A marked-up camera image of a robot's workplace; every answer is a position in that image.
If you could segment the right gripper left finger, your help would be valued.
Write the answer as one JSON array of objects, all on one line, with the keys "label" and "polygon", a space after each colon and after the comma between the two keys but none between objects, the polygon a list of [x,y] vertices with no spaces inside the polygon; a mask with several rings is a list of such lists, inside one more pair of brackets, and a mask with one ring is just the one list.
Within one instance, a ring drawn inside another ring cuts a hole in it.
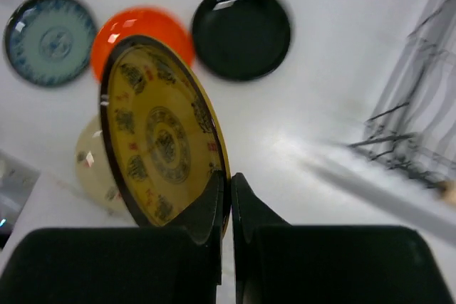
[{"label": "right gripper left finger", "polygon": [[197,244],[207,243],[215,234],[222,237],[224,223],[224,174],[214,172],[202,194],[177,216],[177,225],[183,227]]}]

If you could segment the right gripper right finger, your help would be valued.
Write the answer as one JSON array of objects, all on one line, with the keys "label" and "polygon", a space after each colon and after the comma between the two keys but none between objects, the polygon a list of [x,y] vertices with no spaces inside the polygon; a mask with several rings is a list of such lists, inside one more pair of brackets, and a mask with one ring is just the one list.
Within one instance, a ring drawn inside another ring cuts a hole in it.
[{"label": "right gripper right finger", "polygon": [[260,303],[262,265],[255,233],[290,224],[254,193],[240,172],[231,179],[231,198],[236,302]]}]

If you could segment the yellow patterned plate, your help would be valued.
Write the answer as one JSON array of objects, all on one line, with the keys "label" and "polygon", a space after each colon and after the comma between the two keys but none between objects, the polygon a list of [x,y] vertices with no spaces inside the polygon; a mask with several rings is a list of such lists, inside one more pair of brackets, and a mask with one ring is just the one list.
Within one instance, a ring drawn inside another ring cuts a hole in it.
[{"label": "yellow patterned plate", "polygon": [[100,86],[110,170],[139,226],[178,226],[177,216],[214,172],[231,172],[222,130],[192,69],[149,36],[121,39]]}]

